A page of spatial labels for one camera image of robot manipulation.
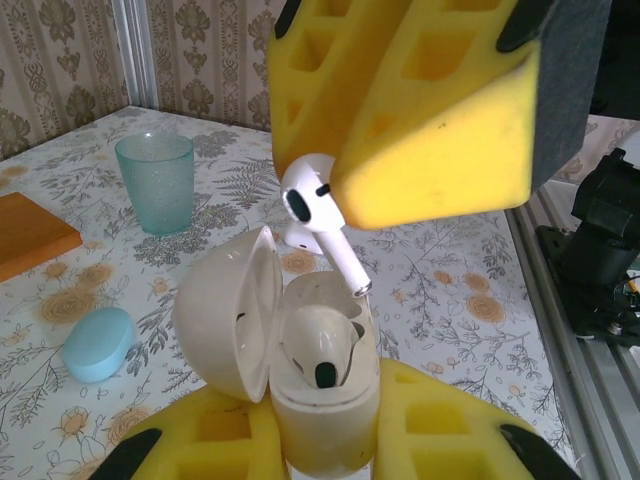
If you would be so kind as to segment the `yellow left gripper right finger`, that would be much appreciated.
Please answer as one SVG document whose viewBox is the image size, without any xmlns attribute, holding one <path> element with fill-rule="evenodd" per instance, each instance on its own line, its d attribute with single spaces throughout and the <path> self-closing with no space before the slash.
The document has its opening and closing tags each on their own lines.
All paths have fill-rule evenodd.
<svg viewBox="0 0 640 480">
<path fill-rule="evenodd" d="M 376 479 L 577 479 L 521 418 L 393 359 L 380 361 Z"/>
</svg>

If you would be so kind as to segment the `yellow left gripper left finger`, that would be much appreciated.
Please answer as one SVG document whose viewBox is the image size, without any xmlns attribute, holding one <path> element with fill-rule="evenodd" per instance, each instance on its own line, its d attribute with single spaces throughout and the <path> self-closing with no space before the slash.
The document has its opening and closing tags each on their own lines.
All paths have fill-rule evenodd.
<svg viewBox="0 0 640 480">
<path fill-rule="evenodd" d="M 99 479 L 286 479 L 269 395 L 258 403 L 204 386 L 133 427 Z"/>
</svg>

